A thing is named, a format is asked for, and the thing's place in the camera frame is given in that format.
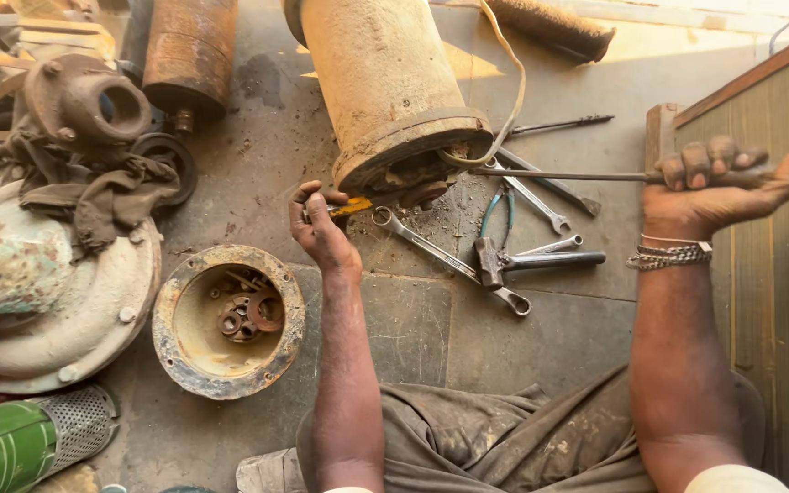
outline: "khaki pants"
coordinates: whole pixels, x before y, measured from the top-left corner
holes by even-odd
[[[758,467],[762,402],[741,376],[734,385],[745,450]],[[553,400],[536,385],[514,396],[409,384],[382,384],[379,391],[388,493],[656,491],[638,454],[628,367]],[[310,412],[297,431],[297,455],[316,493],[312,450]]]

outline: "oil stain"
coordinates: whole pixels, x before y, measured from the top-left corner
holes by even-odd
[[[259,97],[264,106],[284,110],[279,91],[281,90],[279,66],[264,53],[256,54],[237,70],[237,82],[246,99]]]

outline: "spanner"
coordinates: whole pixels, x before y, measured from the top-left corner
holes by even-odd
[[[486,163],[486,166],[491,169],[505,169],[501,164],[498,164],[498,160],[492,158],[492,161]],[[535,194],[531,193],[531,191],[525,188],[525,185],[520,183],[519,180],[514,178],[513,176],[505,176],[504,181],[507,182],[511,187],[513,187],[519,195],[522,196],[525,200],[529,202],[535,209],[541,211],[541,213],[550,219],[550,224],[553,226],[553,230],[558,234],[564,234],[562,230],[562,226],[566,226],[569,230],[571,229],[571,222],[568,221],[568,218],[556,214],[553,212],[553,209],[547,207],[547,204],[541,202],[541,199],[537,198]]]
[[[564,250],[566,248],[578,247],[583,245],[583,237],[579,234],[575,234],[573,237],[569,238],[568,240],[557,241],[556,243],[550,243],[550,245],[539,246],[538,248],[532,248],[532,250],[526,250],[525,252],[517,253],[516,255],[534,255],[538,253],[550,253],[550,252],[558,252],[559,250]]]
[[[482,285],[479,278],[477,277],[477,271],[473,270],[471,266],[453,257],[443,248],[433,244],[431,241],[427,241],[418,234],[412,232],[410,229],[404,226],[400,220],[398,220],[392,210],[388,207],[377,207],[373,212],[372,219],[375,225],[381,227],[384,230],[397,233],[403,238],[406,238],[412,244],[422,248],[422,250],[425,252],[430,253],[439,261],[445,263],[458,274],[462,274],[471,281],[474,281],[476,284]],[[504,303],[508,304],[510,309],[512,309],[513,312],[520,317],[525,317],[531,312],[531,301],[529,301],[527,298],[517,295],[510,289],[499,288],[495,291],[492,291],[492,294],[504,300]]]

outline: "blue-handled pliers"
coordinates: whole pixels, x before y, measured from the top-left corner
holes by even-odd
[[[479,237],[485,238],[486,237],[486,226],[488,226],[489,218],[492,217],[492,211],[495,209],[495,206],[498,205],[498,201],[500,200],[501,196],[507,196],[507,206],[508,206],[508,216],[507,216],[507,232],[504,233],[504,241],[501,243],[500,251],[503,252],[507,248],[507,240],[510,238],[510,230],[513,229],[515,211],[516,211],[516,200],[513,197],[513,189],[507,185],[506,182],[501,182],[501,186],[498,187],[498,191],[495,193],[495,196],[492,197],[492,201],[489,202],[489,206],[486,208],[486,214],[483,216],[483,223],[479,227]]]

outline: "chain bracelet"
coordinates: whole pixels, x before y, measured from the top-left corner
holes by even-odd
[[[711,262],[711,254],[711,246],[705,242],[674,248],[638,245],[638,252],[626,261],[626,266],[635,270],[656,270],[676,265],[699,264]]]

